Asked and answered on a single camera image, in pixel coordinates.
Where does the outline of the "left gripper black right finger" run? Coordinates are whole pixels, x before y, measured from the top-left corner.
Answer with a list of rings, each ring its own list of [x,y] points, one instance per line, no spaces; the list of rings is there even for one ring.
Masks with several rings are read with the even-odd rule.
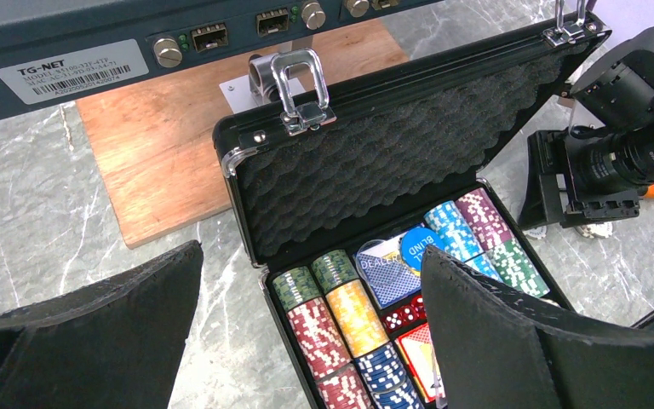
[[[422,296],[450,408],[654,408],[654,311],[630,327],[595,320],[433,246]]]

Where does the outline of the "blue dealer button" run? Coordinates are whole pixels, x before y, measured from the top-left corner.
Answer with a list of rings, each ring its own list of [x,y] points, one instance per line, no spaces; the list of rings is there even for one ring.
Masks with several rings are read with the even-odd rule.
[[[402,260],[416,274],[422,272],[422,258],[430,245],[442,251],[445,249],[445,242],[438,234],[425,227],[410,229],[400,240],[399,250]]]

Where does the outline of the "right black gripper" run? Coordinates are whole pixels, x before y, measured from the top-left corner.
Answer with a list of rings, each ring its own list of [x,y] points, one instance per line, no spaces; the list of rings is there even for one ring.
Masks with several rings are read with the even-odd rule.
[[[591,130],[538,130],[527,138],[521,229],[638,214],[637,192],[654,184],[654,27],[618,44],[574,84],[575,100],[601,123]],[[559,144],[565,140],[568,204]]]

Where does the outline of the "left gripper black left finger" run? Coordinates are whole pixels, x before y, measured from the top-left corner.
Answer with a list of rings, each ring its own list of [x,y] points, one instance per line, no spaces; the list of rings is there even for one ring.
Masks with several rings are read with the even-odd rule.
[[[191,240],[0,314],[0,408],[165,408],[199,298]]]

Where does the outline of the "white poker chip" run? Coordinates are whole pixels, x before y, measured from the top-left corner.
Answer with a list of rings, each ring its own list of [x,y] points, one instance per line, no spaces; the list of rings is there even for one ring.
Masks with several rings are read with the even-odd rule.
[[[576,226],[575,230],[587,239],[609,239],[614,233],[612,222],[601,222]]]
[[[524,230],[523,233],[529,239],[542,240],[547,237],[548,228],[546,226],[531,228]]]

